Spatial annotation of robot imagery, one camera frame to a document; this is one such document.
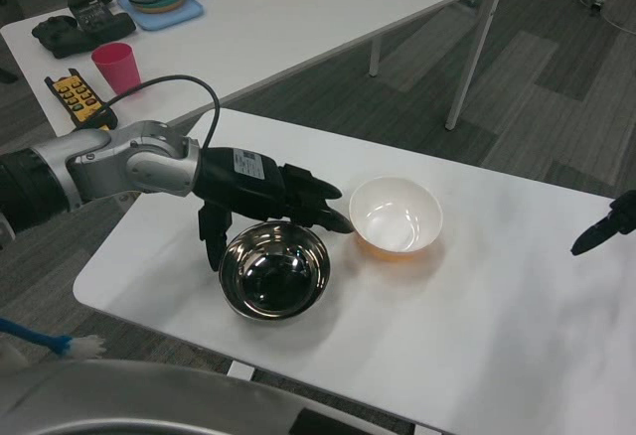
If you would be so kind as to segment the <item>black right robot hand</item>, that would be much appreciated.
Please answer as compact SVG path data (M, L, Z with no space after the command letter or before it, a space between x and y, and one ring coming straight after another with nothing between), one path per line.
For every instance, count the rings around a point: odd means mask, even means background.
M584 254L601 245L617 233L626 235L635 229L635 191L621 195L610 204L606 217L589 227L574 242L570 252Z

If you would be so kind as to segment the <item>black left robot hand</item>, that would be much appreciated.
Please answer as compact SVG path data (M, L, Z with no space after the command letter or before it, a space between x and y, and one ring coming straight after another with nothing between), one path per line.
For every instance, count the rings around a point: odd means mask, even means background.
M345 216L327 205L342 197L338 188L306 169L279 166L267 156L242 149L203 150L193 193L204 202L198 212L199 238L214 271L227 249L234 214L259 221L289 218L297 225L319 225L338 233L354 230Z

